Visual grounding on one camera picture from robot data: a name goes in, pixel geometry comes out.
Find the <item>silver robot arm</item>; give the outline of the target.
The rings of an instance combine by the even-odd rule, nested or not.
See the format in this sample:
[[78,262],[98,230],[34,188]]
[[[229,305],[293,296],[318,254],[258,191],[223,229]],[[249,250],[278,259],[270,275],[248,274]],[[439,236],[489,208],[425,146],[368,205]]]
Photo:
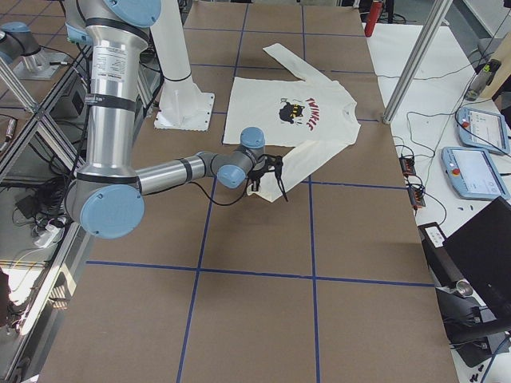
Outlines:
[[91,235],[117,239],[141,222],[144,198],[204,177],[227,188],[257,191],[267,173],[280,176],[283,160],[267,154],[263,131],[244,129],[230,154],[198,154],[133,169],[140,56],[156,47],[163,81],[157,125],[205,129],[214,104],[192,79],[179,6],[175,1],[67,1],[71,41],[90,45],[93,59],[85,96],[87,153],[65,209]]

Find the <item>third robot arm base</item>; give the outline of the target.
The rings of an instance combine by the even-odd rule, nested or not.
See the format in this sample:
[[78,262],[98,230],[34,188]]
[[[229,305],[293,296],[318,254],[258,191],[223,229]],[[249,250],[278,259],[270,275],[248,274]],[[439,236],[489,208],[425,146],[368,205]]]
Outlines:
[[24,22],[7,22],[1,25],[1,59],[13,64],[14,74],[22,80],[50,80],[58,65],[51,65],[51,55],[38,43],[30,28]]

